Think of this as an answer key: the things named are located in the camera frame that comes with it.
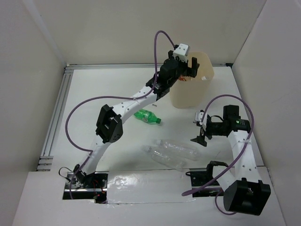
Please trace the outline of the red label bottle red cap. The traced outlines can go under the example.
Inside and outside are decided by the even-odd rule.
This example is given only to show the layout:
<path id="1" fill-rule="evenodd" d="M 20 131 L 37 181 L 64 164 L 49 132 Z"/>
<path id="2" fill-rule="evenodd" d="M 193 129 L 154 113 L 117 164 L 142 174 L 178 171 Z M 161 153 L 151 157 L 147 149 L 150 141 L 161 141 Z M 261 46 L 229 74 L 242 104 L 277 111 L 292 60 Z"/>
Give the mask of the red label bottle red cap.
<path id="1" fill-rule="evenodd" d="M 178 80 L 180 80 L 180 81 L 189 81 L 190 78 L 189 78 L 188 76 L 183 76 L 183 75 L 181 75 L 181 76 L 178 78 Z"/>

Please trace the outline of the clear bottle white cap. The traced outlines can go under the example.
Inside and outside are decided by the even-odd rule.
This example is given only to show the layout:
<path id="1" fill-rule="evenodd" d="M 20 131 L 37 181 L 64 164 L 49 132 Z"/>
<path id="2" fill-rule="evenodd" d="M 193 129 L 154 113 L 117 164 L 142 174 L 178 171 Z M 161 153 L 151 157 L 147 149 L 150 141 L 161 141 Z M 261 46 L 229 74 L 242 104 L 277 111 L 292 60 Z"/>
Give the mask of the clear bottle white cap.
<path id="1" fill-rule="evenodd" d="M 173 155 L 166 149 L 158 146 L 144 146 L 143 151 L 147 153 L 154 161 L 170 169 L 182 171 L 186 162 Z"/>
<path id="2" fill-rule="evenodd" d="M 171 139 L 155 139 L 154 143 L 170 153 L 192 161 L 197 161 L 200 158 L 198 149 L 187 143 L 183 143 Z"/>

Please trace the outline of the green plastic bottle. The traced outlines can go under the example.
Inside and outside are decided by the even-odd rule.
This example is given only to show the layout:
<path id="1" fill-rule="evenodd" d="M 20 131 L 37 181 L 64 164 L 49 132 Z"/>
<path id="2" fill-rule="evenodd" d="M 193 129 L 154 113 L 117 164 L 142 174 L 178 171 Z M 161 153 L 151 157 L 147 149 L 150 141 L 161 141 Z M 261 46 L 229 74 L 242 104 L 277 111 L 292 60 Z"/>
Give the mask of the green plastic bottle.
<path id="1" fill-rule="evenodd" d="M 134 113 L 135 118 L 142 120 L 148 124 L 160 124 L 161 119 L 158 118 L 153 112 L 141 109 Z"/>

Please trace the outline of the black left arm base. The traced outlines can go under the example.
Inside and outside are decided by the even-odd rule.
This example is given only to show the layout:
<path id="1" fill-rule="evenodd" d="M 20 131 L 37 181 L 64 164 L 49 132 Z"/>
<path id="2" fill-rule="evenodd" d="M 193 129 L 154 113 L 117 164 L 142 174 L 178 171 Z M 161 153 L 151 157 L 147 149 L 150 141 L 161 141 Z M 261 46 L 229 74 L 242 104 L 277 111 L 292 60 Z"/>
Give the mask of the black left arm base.
<path id="1" fill-rule="evenodd" d="M 67 167 L 61 167 L 58 175 L 65 179 L 63 200 L 94 200 L 98 204 L 108 202 L 108 173 L 96 172 L 85 184 L 73 176 L 73 172 Z"/>

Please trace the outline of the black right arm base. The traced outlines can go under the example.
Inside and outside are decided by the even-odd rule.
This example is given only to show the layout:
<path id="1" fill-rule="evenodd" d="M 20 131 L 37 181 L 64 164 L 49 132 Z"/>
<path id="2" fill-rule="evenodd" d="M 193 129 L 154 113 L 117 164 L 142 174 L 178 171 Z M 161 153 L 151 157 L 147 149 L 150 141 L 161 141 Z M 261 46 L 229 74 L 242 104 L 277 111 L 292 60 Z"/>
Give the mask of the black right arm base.
<path id="1" fill-rule="evenodd" d="M 186 176 L 190 177 L 192 189 L 201 187 L 211 179 L 213 179 L 213 169 L 217 166 L 228 167 L 224 162 L 220 161 L 210 161 L 206 169 L 198 169 L 193 171 L 188 171 L 185 173 Z M 215 196 L 220 190 L 220 185 L 217 181 L 213 182 L 211 185 L 207 186 L 204 190 L 198 191 L 192 195 L 193 198 L 196 197 L 209 197 Z"/>

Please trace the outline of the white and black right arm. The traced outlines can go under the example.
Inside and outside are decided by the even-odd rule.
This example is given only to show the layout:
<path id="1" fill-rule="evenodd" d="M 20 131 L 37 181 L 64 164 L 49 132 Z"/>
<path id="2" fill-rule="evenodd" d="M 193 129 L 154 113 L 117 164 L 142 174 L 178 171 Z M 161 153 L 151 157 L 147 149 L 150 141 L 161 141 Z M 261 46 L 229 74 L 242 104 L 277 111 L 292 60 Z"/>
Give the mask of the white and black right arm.
<path id="1" fill-rule="evenodd" d="M 209 184 L 220 185 L 225 210 L 260 215 L 271 194 L 271 188 L 263 183 L 257 170 L 252 141 L 248 138 L 251 125 L 239 116 L 239 106 L 224 106 L 221 122 L 213 122 L 211 116 L 201 110 L 195 115 L 195 123 L 200 127 L 200 135 L 193 142 L 206 146 L 206 139 L 223 136 L 230 143 L 233 159 L 236 161 L 235 171 L 227 171 L 222 175 L 218 169 L 213 168 L 205 173 Z"/>

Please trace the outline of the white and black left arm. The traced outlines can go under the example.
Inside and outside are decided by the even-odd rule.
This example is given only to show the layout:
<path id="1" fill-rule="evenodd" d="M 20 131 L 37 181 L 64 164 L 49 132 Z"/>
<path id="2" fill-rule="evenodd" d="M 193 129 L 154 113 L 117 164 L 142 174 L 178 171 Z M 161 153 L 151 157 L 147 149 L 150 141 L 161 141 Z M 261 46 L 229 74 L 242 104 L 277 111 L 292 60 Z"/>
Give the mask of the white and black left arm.
<path id="1" fill-rule="evenodd" d="M 169 51 L 168 59 L 159 72 L 133 97 L 114 106 L 104 105 L 96 121 L 95 139 L 87 158 L 73 170 L 77 184 L 83 188 L 92 184 L 101 157 L 112 143 L 121 138 L 123 124 L 129 117 L 164 97 L 180 76 L 196 77 L 198 68 L 199 63 L 195 57 L 188 60 L 186 55 Z"/>

